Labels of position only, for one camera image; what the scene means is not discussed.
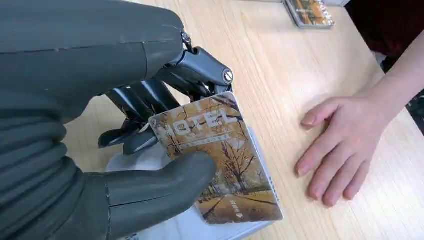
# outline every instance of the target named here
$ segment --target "metal screw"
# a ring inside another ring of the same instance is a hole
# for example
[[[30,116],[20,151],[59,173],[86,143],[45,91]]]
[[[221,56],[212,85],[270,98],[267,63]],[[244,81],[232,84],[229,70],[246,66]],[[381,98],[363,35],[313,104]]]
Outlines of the metal screw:
[[[227,69],[224,72],[224,83],[230,84],[232,81],[233,81],[233,73],[231,72],[231,70]]]

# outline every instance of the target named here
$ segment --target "wrist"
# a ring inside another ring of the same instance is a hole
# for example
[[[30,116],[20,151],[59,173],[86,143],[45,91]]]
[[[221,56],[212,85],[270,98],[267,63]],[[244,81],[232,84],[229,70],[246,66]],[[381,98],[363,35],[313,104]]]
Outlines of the wrist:
[[[377,85],[359,94],[370,103],[385,124],[389,124],[412,98],[400,83],[397,79],[383,77]]]

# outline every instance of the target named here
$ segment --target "card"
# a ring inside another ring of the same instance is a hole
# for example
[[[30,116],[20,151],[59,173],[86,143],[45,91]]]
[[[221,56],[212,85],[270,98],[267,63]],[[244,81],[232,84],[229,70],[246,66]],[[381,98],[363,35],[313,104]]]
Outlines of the card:
[[[215,177],[196,203],[207,223],[283,218],[265,161],[232,92],[158,114],[149,123],[172,160],[201,151],[215,161]]]
[[[299,28],[330,28],[335,22],[322,0],[284,0]]]

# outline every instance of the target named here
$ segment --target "robotic hand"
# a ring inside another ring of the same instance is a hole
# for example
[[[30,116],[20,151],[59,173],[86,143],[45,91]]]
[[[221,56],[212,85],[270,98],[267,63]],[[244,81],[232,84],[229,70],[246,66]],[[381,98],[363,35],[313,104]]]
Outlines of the robotic hand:
[[[179,106],[163,82],[193,101],[231,90],[231,71],[191,46],[179,17],[111,0],[7,0],[0,16],[0,239],[111,240],[190,208],[216,171],[207,154],[82,173],[61,143],[96,95],[127,117],[99,146],[131,154],[153,139],[140,132],[148,117]]]

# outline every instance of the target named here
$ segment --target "robotic thumb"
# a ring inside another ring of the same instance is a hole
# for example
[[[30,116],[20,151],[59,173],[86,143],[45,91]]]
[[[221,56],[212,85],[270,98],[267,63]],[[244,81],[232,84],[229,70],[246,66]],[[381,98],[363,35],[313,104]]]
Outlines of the robotic thumb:
[[[204,152],[156,171],[87,173],[81,201],[57,239],[118,239],[188,210],[217,170]]]

